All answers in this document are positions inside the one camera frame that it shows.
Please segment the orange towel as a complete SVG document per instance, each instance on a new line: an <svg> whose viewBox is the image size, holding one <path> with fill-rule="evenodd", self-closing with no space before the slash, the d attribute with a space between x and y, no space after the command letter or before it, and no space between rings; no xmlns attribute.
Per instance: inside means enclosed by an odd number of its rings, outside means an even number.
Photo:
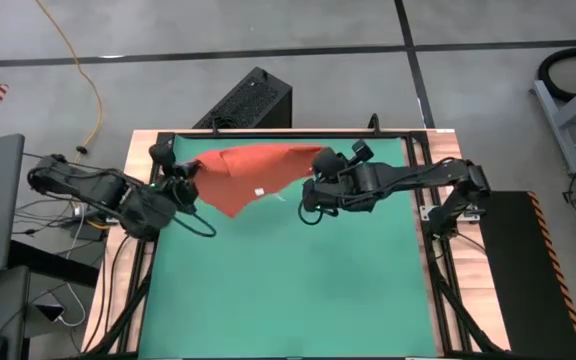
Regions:
<svg viewBox="0 0 576 360"><path fill-rule="evenodd" d="M248 204L312 174L321 145L267 143L206 151L196 157L199 198L234 218Z"/></svg>

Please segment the green table mat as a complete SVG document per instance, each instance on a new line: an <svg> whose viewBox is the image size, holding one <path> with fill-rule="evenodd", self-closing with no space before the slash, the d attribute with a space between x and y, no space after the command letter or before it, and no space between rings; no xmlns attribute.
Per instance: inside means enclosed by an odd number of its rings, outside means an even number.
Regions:
<svg viewBox="0 0 576 360"><path fill-rule="evenodd" d="M162 230L141 358L436 354L411 195L318 218L301 193L235 217L199 203Z"/></svg>

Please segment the grey desk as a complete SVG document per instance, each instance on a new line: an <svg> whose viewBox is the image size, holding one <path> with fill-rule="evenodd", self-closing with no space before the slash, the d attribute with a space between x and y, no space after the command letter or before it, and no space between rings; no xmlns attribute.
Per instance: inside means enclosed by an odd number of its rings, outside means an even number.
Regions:
<svg viewBox="0 0 576 360"><path fill-rule="evenodd" d="M0 335L8 340L7 360L22 360L24 355L29 280L26 267L0 272Z"/></svg>

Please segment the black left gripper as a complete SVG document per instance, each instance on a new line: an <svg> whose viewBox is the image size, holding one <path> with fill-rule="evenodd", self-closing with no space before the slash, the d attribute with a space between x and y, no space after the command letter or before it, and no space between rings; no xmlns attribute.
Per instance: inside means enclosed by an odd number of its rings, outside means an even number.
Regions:
<svg viewBox="0 0 576 360"><path fill-rule="evenodd" d="M175 163L172 167L162 167L160 185L163 192L175 203L177 210L185 214L195 214L195 201L199 192L194 180L201 173L201 162L192 160Z"/></svg>

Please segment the black computer tower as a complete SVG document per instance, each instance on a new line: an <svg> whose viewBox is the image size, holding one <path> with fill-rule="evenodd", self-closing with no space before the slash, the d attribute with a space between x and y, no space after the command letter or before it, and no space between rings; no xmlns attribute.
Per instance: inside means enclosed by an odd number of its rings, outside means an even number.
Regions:
<svg viewBox="0 0 576 360"><path fill-rule="evenodd" d="M266 70L255 67L194 126L212 129L291 128L293 88Z"/></svg>

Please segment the large black striped floor mat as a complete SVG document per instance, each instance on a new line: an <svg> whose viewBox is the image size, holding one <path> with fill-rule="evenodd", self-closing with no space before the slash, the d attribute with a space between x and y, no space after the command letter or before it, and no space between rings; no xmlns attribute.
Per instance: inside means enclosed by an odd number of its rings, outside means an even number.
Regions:
<svg viewBox="0 0 576 360"><path fill-rule="evenodd" d="M576 360L576 308L536 195L494 191L479 227L511 351Z"/></svg>

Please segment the black metal table frame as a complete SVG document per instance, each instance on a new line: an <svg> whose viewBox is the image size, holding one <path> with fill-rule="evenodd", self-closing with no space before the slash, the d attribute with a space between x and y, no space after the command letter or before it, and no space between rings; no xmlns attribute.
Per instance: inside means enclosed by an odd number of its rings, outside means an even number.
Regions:
<svg viewBox="0 0 576 360"><path fill-rule="evenodd" d="M220 142L227 139L239 142L293 138L395 139L401 147L403 159L409 164L457 157L460 154L456 134L451 129L222 129L216 133L207 129L136 130L125 163L126 172L141 180L152 177L158 169L147 157L148 147L154 143L173 141L177 137ZM474 321L491 341L507 350L510 347L509 338L489 261L481 252L484 239L479 226L462 224L459 236L443 243L428 240L422 231L419 206L426 203L438 204L447 198L448 193L446 188L435 188L416 190L409 196L409 222L416 229L419 264L426 269L432 258L437 259L442 275L456 297L463 301ZM100 277L93 301L94 317L98 320L114 321L118 318L156 258L157 251L153 246L126 243L123 237L121 229L113 229L109 233L106 272ZM442 352L449 347L475 349L473 337L468 334L464 322L457 317L445 296L432 287L426 289L426 294L436 351Z"/></svg>

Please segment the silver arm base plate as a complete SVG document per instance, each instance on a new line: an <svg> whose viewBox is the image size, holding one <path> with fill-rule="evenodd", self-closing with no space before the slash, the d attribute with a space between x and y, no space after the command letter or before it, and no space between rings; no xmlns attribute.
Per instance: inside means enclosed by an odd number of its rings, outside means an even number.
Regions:
<svg viewBox="0 0 576 360"><path fill-rule="evenodd" d="M421 220L427 222L430 220L430 212L436 208L436 205L432 206L420 206L419 213ZM479 209L476 205L467 206L464 211L457 217L458 222L469 222L475 223L481 219L481 216L485 213L483 209Z"/></svg>

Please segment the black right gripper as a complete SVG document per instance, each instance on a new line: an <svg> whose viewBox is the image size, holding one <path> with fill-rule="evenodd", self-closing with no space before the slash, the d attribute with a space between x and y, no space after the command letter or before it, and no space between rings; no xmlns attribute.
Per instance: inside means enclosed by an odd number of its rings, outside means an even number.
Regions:
<svg viewBox="0 0 576 360"><path fill-rule="evenodd" d="M313 177L303 184L302 206L307 212L368 212L369 199L351 175L339 174L347 164L336 160L335 151L323 148L313 159Z"/></svg>

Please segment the grey metal stand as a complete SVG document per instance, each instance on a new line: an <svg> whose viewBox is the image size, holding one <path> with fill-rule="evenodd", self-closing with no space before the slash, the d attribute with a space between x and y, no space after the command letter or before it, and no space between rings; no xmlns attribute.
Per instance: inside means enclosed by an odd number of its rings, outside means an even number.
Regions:
<svg viewBox="0 0 576 360"><path fill-rule="evenodd" d="M533 91L559 144L559 148L567 163L568 172L576 174L576 146L570 132L571 126L576 122L576 96L567 104L559 107L543 81L536 80L533 85Z"/></svg>

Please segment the smartphone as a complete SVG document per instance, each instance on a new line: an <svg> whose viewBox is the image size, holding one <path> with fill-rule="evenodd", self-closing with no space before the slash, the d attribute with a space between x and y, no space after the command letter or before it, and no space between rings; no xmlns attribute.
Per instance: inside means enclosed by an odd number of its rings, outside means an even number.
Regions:
<svg viewBox="0 0 576 360"><path fill-rule="evenodd" d="M36 304L35 308L50 322L62 319L65 309L59 304Z"/></svg>

